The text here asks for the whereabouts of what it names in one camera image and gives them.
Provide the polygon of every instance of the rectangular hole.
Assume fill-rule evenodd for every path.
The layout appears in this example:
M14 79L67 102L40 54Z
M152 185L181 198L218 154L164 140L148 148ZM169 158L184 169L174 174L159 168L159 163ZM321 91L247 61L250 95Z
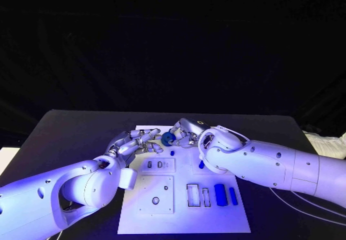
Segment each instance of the rectangular hole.
M198 185L187 184L185 189L187 189L187 206L200 207Z
M201 189L201 195L203 195L203 206L205 208L208 208L210 207L210 198L208 198L208 190L207 190L207 188Z

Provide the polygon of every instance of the black table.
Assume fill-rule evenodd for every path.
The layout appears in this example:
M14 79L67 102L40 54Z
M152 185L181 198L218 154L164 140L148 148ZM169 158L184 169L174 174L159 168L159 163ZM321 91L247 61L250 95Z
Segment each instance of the black table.
M51 110L43 116L0 176L0 186L94 158L103 153L112 137L123 130L133 130L135 125L171 126L181 117L201 120L210 126L221 125L249 139L315 153L293 119L288 116ZM116 235L123 197L123 190L117 188L107 206L63 230L58 240L346 239L346 226L296 212L266 187L239 178L236 181L250 233ZM288 191L275 192L301 210L346 223L340 217L311 207ZM344 210L327 201L316 199L316 202L340 212Z

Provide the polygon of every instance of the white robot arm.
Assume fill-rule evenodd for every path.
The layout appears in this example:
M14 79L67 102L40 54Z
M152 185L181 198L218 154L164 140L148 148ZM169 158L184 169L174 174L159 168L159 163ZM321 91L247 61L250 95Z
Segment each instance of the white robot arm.
M44 240L110 202L117 187L132 189L136 171L126 166L135 154L162 151L148 142L158 133L156 128L123 131L93 160L0 187L0 239Z
M254 184L305 193L346 208L344 160L249 140L221 126L210 128L201 121L181 118L168 133L178 128L182 138L167 143L182 142L184 148L197 146L198 158L214 173L230 171Z

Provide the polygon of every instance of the black backdrop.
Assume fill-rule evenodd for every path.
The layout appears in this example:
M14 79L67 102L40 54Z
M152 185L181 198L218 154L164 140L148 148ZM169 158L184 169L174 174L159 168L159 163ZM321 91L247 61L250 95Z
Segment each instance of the black backdrop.
M1 141L50 109L289 115L340 135L344 26L342 1L1 3Z

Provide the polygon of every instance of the white paper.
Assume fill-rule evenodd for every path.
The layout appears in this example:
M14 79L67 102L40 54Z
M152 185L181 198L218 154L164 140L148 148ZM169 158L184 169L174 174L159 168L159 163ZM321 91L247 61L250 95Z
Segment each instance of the white paper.
M171 126L136 126L135 129L159 129L159 134ZM132 190L123 191L122 209L116 234L190 234L190 233L250 233L247 218L243 209L236 177L231 173L223 175L197 168L197 147L165 147L159 140L152 141L162 147L161 153L145 153L135 156L129 168L138 170L136 182ZM141 172L141 163L146 158L174 158L174 173ZM172 176L172 213L138 214L139 177ZM198 198L201 190L207 188L210 207L187 206L187 184L197 184ZM223 184L227 206L216 205L214 184ZM237 205L231 205L229 188L233 188Z

